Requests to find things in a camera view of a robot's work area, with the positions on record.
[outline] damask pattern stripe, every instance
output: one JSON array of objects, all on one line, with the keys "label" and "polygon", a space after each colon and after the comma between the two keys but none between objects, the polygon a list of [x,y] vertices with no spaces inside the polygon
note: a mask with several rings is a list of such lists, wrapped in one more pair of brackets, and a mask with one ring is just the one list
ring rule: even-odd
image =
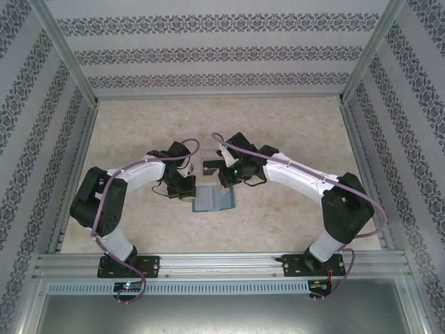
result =
[{"label": "damask pattern stripe", "polygon": [[[414,259],[419,268],[421,268],[421,279],[426,287],[426,292],[429,295],[429,302],[437,314],[440,328],[445,331],[445,296],[442,294],[442,287],[439,286],[439,276],[434,272],[435,268],[431,264],[431,256],[428,253],[426,241],[423,238],[423,235],[419,232],[419,226],[417,224],[416,217],[412,213],[410,200],[405,195],[403,183],[401,182],[400,175],[398,174],[398,170],[394,163],[391,151],[389,150],[385,135],[383,134],[383,130],[377,116],[375,115],[374,107],[363,82],[358,85],[355,93],[362,108],[361,112],[363,112],[365,115],[366,123],[371,133],[374,146],[377,150],[381,166],[383,167],[386,179],[388,181],[389,190],[391,191],[396,204],[401,223],[406,231],[407,240],[412,247]],[[357,121],[354,115],[353,120],[355,126],[357,127]]]},{"label": "damask pattern stripe", "polygon": [[[26,226],[26,232],[24,233],[23,240],[20,243],[20,251],[17,254],[17,259],[14,261],[13,271],[10,273],[11,279],[6,284],[6,293],[2,296],[2,302],[0,305],[0,332],[7,333],[8,326],[17,307],[16,302],[19,297],[19,293],[23,288],[24,281],[26,280],[26,272],[29,269],[29,261],[31,259],[31,253],[34,251],[35,244],[38,241],[40,233],[40,226],[45,220],[45,214],[47,211],[47,205],[51,200],[51,194],[54,189],[60,167],[63,162],[63,156],[70,140],[71,132],[76,121],[76,117],[79,114],[79,107],[81,105],[83,96],[81,91],[77,88],[74,91],[73,98],[70,102],[70,106],[67,110],[63,125],[58,135],[56,145],[53,148],[53,154],[49,161],[47,172],[43,177],[38,197],[35,200],[33,207],[33,213],[29,217],[30,221]],[[88,115],[83,123],[83,129],[85,129]],[[77,143],[76,152],[79,151],[79,145],[81,140]],[[70,168],[70,175],[74,167],[75,157],[72,161]]]},{"label": "damask pattern stripe", "polygon": [[362,47],[193,47],[76,51],[81,65],[213,61],[356,61]]},{"label": "damask pattern stripe", "polygon": [[419,105],[423,108],[423,113],[430,123],[434,135],[439,139],[442,152],[445,153],[445,115],[444,103],[436,93],[436,88],[428,80],[426,71],[416,57],[414,50],[399,25],[394,23],[388,31],[386,41],[396,56],[405,78],[411,85],[411,90],[415,94]]},{"label": "damask pattern stripe", "polygon": [[445,57],[445,10],[438,0],[409,0],[412,10]]},{"label": "damask pattern stripe", "polygon": [[377,13],[80,17],[58,19],[65,36],[263,31],[372,31]]},{"label": "damask pattern stripe", "polygon": [[8,51],[20,28],[31,12],[27,0],[11,0],[0,15],[0,59]]},{"label": "damask pattern stripe", "polygon": [[6,190],[0,209],[0,251],[3,250],[3,243],[8,238],[8,230],[15,220],[15,213],[22,201],[22,196],[28,184],[31,171],[40,153],[43,140],[48,132],[49,125],[62,95],[65,84],[70,73],[64,63],[58,66],[56,75],[49,87],[47,96],[43,101],[37,118],[35,119],[31,133],[29,134],[26,146],[20,156],[17,169],[14,171],[9,188]]},{"label": "damask pattern stripe", "polygon": [[26,57],[23,67],[17,80],[14,81],[10,94],[1,105],[0,113],[0,155],[3,154],[3,148],[8,143],[11,131],[15,128],[18,116],[22,113],[25,102],[29,98],[32,87],[34,87],[37,77],[47,60],[53,44],[45,32],[39,34],[33,48]]},{"label": "damask pattern stripe", "polygon": [[411,129],[408,117],[405,115],[402,105],[398,101],[394,87],[378,56],[372,60],[369,69],[385,106],[388,108],[389,117],[393,121],[394,129],[398,134],[400,143],[405,149],[410,167],[413,170],[413,175],[417,179],[417,184],[420,187],[423,200],[425,204],[428,205],[432,222],[436,224],[436,230],[442,236],[442,242],[445,242],[445,200],[441,198],[442,193],[437,190],[437,182],[432,178],[428,162],[425,161],[422,149],[420,145],[417,144],[418,141],[414,131]]},{"label": "damask pattern stripe", "polygon": [[348,73],[162,74],[89,77],[93,88],[344,85]]}]

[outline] aluminum frame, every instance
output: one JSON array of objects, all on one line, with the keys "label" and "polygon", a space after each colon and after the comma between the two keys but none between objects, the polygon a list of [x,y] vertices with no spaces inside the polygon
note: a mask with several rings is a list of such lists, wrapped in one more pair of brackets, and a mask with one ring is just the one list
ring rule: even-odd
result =
[{"label": "aluminum frame", "polygon": [[380,17],[377,26],[375,27],[371,37],[369,38],[369,41],[367,42],[362,54],[360,55],[357,64],[353,69],[353,72],[350,74],[349,79],[346,82],[343,91],[341,92],[341,98],[343,102],[347,102],[351,99],[355,89],[362,80],[364,73],[368,69],[369,64],[373,60],[378,48],[385,39],[389,28],[391,28],[391,25],[396,19],[397,14],[402,9],[404,3],[404,0],[389,0],[385,11]]},{"label": "aluminum frame", "polygon": [[88,105],[94,106],[97,101],[97,96],[74,55],[74,52],[71,50],[70,45],[63,35],[61,28],[50,11],[47,2],[45,0],[29,0],[29,4],[39,18],[40,23],[43,25],[48,36],[51,38],[59,56],[66,64],[83,96],[87,99]]},{"label": "aluminum frame", "polygon": [[90,107],[90,115],[88,116],[87,126],[81,139],[81,144],[76,157],[76,163],[74,165],[75,167],[71,178],[68,180],[68,192],[66,200],[60,210],[59,219],[54,230],[54,237],[49,244],[48,253],[56,253],[58,250],[58,245],[61,244],[63,240],[62,232],[66,230],[68,221],[70,219],[70,206],[76,195],[77,185],[79,184],[79,181],[81,179],[82,168],[83,164],[85,163],[88,146],[90,145],[92,131],[96,124],[96,117],[97,112],[99,111],[99,107],[100,102],[94,103]]},{"label": "aluminum frame", "polygon": [[[227,281],[305,281],[308,277],[284,277],[282,263],[276,257],[286,253],[195,253],[156,254],[161,258],[159,277],[151,282],[215,282]],[[57,282],[122,282],[126,279],[101,279],[96,276],[102,254],[39,255],[30,290],[24,302],[16,334],[35,333],[49,287]],[[348,266],[350,253],[343,253]],[[373,280],[391,278],[396,282],[400,301],[412,333],[431,333],[412,272],[403,250],[356,251],[353,270],[348,279]]]}]

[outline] beige floor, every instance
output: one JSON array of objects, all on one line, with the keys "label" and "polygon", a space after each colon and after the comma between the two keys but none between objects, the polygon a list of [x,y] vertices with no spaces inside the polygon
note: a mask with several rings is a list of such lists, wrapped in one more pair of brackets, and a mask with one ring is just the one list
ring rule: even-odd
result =
[{"label": "beige floor", "polygon": [[[241,131],[258,148],[271,145],[315,169],[358,175],[334,97],[102,102],[83,175],[93,166],[116,168],[149,150],[166,150],[174,140],[195,137],[201,148],[215,149],[214,131],[225,138]],[[199,157],[193,161],[200,163]],[[281,184],[240,184],[235,197],[235,209],[192,213],[190,203],[146,186],[127,196],[121,226],[140,253],[303,251],[323,231],[321,208]],[[370,222],[364,231],[373,229]],[[353,248],[380,244],[371,237],[354,241]],[[71,218],[62,253],[100,252]]]}]

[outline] enclosure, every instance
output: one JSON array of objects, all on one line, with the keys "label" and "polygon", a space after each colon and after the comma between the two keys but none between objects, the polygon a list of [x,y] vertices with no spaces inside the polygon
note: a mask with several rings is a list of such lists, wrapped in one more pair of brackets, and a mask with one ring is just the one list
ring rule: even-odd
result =
[{"label": "enclosure", "polygon": [[[445,333],[443,5],[2,0],[1,332]],[[97,277],[103,252],[70,218],[87,170],[197,138],[197,186],[214,184],[211,132],[354,173],[382,205],[332,299],[275,261],[324,227],[274,182],[219,212],[129,194],[120,226],[158,276],[134,305],[111,297],[122,279]]]}]

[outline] ventilated metal panel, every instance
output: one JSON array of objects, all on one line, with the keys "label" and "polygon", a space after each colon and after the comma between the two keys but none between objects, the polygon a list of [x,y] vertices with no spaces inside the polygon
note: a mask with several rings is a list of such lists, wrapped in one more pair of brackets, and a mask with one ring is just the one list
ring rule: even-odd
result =
[{"label": "ventilated metal panel", "polygon": [[[48,295],[110,295],[113,282],[61,282],[52,283]],[[150,282],[146,295],[233,295],[233,294],[308,294],[306,280],[286,280],[284,282]]]}]

